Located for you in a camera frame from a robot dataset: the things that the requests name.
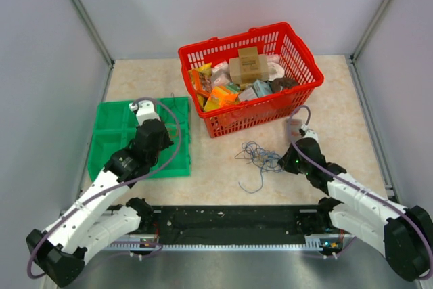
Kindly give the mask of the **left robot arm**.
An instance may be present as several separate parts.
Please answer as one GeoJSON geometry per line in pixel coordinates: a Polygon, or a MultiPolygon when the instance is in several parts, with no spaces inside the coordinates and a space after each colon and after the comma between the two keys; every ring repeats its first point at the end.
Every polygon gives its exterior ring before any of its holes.
{"type": "Polygon", "coordinates": [[[110,217],[103,214],[134,186],[136,179],[150,173],[159,153],[172,144],[161,120],[142,122],[128,146],[111,155],[91,187],[57,221],[27,235],[29,263],[64,288],[111,243],[132,231],[149,231],[154,220],[152,208],[144,199],[131,199],[110,217]]]}

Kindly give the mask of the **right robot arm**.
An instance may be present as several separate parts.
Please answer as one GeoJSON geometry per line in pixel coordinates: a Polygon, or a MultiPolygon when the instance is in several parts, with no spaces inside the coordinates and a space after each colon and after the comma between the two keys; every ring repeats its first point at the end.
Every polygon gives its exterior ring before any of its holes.
{"type": "Polygon", "coordinates": [[[432,277],[432,219],[425,209],[407,208],[362,186],[346,169],[327,162],[312,137],[291,143],[278,164],[286,172],[303,174],[326,194],[315,216],[320,230],[337,228],[354,235],[408,282],[432,277]]]}

